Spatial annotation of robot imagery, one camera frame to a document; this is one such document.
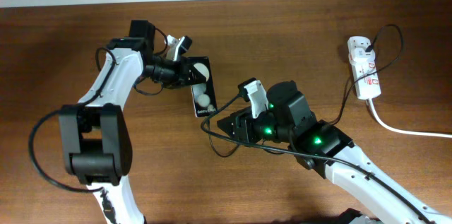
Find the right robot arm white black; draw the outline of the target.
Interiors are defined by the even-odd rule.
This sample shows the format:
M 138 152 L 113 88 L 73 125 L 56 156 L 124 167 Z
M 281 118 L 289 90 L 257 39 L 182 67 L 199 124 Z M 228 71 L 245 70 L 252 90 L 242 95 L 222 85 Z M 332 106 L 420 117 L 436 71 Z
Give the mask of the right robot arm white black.
M 265 90 L 252 78 L 239 85 L 250 106 L 217 122 L 233 141 L 263 148 L 262 141 L 287 143 L 286 154 L 307 170 L 344 189 L 382 223 L 450 223 L 391 179 L 336 126 L 318 120 L 294 81 Z

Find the black smartphone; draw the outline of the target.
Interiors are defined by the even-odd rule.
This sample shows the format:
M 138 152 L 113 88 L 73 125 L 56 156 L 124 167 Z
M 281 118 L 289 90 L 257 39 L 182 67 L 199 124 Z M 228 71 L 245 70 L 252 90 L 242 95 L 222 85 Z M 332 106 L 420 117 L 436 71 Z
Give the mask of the black smartphone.
M 191 93 L 195 116 L 198 118 L 207 117 L 218 108 L 209 58 L 189 57 L 189 61 L 192 61 L 194 67 L 206 76 L 206 82 L 193 85 L 191 87 Z

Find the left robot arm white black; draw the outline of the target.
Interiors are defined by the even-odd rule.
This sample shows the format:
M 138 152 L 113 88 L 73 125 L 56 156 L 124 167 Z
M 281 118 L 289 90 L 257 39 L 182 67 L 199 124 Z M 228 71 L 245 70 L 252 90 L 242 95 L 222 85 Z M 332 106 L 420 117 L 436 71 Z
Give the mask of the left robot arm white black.
M 66 171 L 95 196 L 108 223 L 145 223 L 131 185 L 133 150 L 123 115 L 129 93 L 145 78 L 163 88 L 182 88 L 207 81 L 190 58 L 190 37 L 166 35 L 156 53 L 157 28 L 131 21 L 126 37 L 103 47 L 106 60 L 91 89 L 73 106 L 62 107 L 59 126 Z

